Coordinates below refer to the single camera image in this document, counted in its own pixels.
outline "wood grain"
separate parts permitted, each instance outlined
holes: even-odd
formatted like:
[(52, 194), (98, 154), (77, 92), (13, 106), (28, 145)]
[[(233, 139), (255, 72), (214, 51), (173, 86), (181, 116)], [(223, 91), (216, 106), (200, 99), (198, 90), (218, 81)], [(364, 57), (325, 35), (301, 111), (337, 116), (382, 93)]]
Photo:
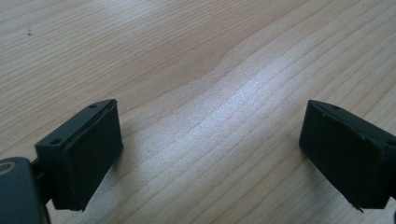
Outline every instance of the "wood grain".
[(396, 134), (393, 0), (0, 2), (0, 157), (116, 98), (125, 149), (53, 223), (392, 223), (298, 146), (309, 99)]

